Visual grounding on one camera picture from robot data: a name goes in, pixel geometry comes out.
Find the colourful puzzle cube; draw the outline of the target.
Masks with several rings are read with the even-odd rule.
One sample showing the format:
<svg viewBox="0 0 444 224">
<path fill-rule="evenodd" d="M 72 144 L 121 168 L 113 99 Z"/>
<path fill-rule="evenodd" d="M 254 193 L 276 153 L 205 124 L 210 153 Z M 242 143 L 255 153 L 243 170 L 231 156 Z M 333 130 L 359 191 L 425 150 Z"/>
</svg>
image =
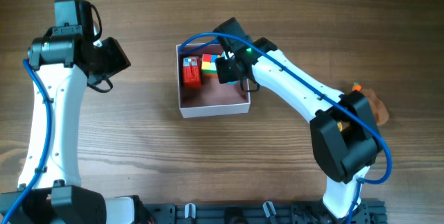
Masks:
<svg viewBox="0 0 444 224">
<path fill-rule="evenodd" d="M 216 59 L 220 57 L 220 55 L 215 54 L 202 55 L 201 71 L 204 76 L 217 77 Z"/>
</svg>

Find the white box with pink interior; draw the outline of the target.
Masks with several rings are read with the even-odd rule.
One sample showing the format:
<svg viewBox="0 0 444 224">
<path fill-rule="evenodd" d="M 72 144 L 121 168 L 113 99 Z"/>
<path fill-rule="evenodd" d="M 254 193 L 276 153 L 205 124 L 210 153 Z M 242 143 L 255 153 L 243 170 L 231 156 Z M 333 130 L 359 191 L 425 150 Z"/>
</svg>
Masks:
<svg viewBox="0 0 444 224">
<path fill-rule="evenodd" d="M 199 49 L 199 43 L 188 44 L 183 49 L 176 46 L 176 69 L 178 73 L 178 107 L 184 118 L 210 117 L 228 114 L 247 113 L 250 109 L 250 93 L 248 81 L 243 85 L 221 84 L 214 76 L 204 76 L 203 85 L 197 89 L 185 87 L 182 75 L 183 60 L 189 56 L 201 57 L 203 54 L 217 54 L 223 52 L 218 44 Z"/>
</svg>

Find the red toy robot car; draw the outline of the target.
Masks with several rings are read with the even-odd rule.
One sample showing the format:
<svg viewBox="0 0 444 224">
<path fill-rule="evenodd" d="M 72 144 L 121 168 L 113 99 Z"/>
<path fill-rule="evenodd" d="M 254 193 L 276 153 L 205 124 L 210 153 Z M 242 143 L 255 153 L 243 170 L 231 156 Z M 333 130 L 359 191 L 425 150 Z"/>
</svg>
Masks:
<svg viewBox="0 0 444 224">
<path fill-rule="evenodd" d="M 201 63 L 198 56 L 189 56 L 183 59 L 182 81 L 184 87 L 189 89 L 202 87 Z"/>
</svg>

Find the blue and orange toy figure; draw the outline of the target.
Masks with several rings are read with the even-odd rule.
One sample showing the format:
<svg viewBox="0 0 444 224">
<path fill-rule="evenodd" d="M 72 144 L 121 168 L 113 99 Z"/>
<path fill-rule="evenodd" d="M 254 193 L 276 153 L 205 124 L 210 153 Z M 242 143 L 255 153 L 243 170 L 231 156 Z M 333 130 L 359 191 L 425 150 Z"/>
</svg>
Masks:
<svg viewBox="0 0 444 224">
<path fill-rule="evenodd" d="M 235 81 L 227 82 L 227 84 L 228 84 L 228 85 L 235 85 L 235 84 L 237 84 L 238 82 L 239 82 L 238 80 L 235 80 Z"/>
</svg>

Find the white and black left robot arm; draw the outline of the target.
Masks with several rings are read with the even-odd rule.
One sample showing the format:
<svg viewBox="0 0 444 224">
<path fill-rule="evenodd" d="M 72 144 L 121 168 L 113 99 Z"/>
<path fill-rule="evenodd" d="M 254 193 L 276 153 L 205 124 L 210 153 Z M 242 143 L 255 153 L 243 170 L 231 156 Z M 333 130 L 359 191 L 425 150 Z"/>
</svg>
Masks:
<svg viewBox="0 0 444 224">
<path fill-rule="evenodd" d="M 81 185 L 80 107 L 86 89 L 108 89 L 130 66 L 118 41 L 103 39 L 96 7 L 57 0 L 55 26 L 33 40 L 24 68 L 34 87 L 31 136 L 17 190 L 1 194 L 4 223 L 152 223 L 137 196 L 105 199 Z"/>
</svg>

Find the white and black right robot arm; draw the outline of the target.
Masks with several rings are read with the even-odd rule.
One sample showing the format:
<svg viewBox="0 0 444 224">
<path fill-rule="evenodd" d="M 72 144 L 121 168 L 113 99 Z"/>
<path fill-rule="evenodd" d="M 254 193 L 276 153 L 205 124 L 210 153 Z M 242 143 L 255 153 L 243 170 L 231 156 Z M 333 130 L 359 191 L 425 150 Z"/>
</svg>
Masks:
<svg viewBox="0 0 444 224">
<path fill-rule="evenodd" d="M 368 99 L 317 81 L 270 40 L 253 41 L 235 18 L 213 32 L 225 54 L 216 60 L 220 83 L 248 78 L 301 114 L 309 123 L 316 163 L 327 176 L 323 204 L 335 218 L 350 220 L 366 174 L 384 148 Z"/>
</svg>

